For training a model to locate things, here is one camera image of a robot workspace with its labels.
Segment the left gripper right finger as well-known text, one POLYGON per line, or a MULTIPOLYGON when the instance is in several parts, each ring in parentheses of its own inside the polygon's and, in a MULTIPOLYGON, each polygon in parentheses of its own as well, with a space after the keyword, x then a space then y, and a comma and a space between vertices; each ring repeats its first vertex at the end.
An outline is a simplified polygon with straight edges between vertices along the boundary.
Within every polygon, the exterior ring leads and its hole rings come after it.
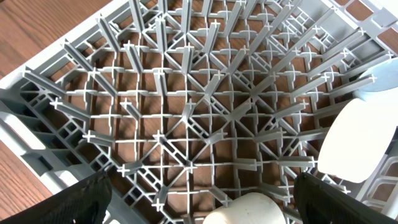
POLYGON ((397 224, 309 173, 295 179, 294 200, 303 224, 397 224))

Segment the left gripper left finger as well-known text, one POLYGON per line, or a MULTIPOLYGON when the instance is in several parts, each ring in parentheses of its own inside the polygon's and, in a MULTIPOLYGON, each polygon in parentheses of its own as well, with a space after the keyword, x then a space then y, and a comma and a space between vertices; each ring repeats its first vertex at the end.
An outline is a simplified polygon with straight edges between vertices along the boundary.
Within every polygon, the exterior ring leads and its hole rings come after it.
POLYGON ((111 199, 110 178, 98 171, 1 224, 102 223, 111 199))

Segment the white cup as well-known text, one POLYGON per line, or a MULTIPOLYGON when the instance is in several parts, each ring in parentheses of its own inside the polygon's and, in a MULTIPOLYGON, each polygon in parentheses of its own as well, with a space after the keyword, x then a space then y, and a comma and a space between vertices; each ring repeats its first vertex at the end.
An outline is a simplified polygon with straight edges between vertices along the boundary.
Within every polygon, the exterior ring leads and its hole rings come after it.
POLYGON ((282 210, 270 197, 257 192, 243 195, 227 207, 212 211, 203 224, 286 224, 282 210))

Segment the white bowl with rice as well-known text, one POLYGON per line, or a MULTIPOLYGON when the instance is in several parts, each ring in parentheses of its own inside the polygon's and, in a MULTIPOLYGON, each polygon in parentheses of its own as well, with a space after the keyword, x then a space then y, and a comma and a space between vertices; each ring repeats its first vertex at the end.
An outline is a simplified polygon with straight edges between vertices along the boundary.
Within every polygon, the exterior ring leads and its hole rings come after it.
POLYGON ((351 100, 329 128, 318 170, 353 183, 375 171, 397 127, 397 105, 351 100))

